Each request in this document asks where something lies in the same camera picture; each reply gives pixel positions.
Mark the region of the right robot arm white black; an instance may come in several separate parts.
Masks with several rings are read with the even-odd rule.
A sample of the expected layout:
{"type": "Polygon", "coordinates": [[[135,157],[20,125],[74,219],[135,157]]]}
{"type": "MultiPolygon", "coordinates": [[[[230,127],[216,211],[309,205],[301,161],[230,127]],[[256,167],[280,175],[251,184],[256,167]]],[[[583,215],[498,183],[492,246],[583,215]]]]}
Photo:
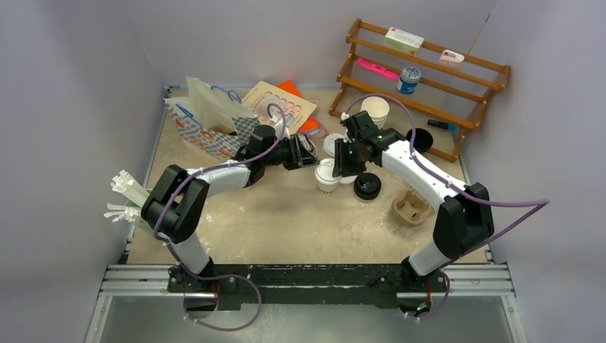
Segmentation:
{"type": "Polygon", "coordinates": [[[372,162],[403,178],[436,211],[431,241],[403,261],[403,285],[417,291],[429,275],[450,261],[485,245],[495,232],[488,190],[442,171],[394,129],[380,130],[366,111],[343,114],[347,139],[335,143],[335,176],[364,172],[372,162]]]}

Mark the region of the single white paper cup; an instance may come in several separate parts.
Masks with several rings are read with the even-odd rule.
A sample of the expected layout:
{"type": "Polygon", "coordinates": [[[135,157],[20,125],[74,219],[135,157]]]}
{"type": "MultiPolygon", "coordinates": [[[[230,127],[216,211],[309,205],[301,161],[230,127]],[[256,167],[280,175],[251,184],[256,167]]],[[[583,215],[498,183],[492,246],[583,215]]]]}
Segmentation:
{"type": "Polygon", "coordinates": [[[317,188],[318,190],[320,190],[322,193],[325,194],[330,194],[332,192],[334,192],[339,186],[339,180],[321,180],[318,179],[317,180],[317,188]]]}

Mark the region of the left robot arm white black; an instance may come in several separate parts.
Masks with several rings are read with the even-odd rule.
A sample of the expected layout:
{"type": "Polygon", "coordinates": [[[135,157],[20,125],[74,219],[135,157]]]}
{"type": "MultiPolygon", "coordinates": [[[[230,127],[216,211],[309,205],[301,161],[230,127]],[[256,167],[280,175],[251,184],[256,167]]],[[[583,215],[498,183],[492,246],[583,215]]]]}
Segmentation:
{"type": "Polygon", "coordinates": [[[186,272],[186,284],[195,292],[205,292],[215,279],[214,264],[196,230],[208,198],[252,186],[268,166],[290,171],[318,164],[296,136],[258,125],[233,159],[193,170],[168,166],[142,205],[141,217],[186,272]]]}

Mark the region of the checkered paper bakery bag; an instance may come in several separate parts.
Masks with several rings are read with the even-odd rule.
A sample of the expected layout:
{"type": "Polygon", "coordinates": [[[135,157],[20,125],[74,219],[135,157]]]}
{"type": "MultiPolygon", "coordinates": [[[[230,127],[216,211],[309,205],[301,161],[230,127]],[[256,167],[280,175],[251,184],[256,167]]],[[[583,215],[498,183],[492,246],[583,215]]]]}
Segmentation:
{"type": "Polygon", "coordinates": [[[186,96],[164,100],[180,137],[221,161],[233,158],[260,125],[258,118],[198,78],[188,76],[187,87],[186,96]]]}

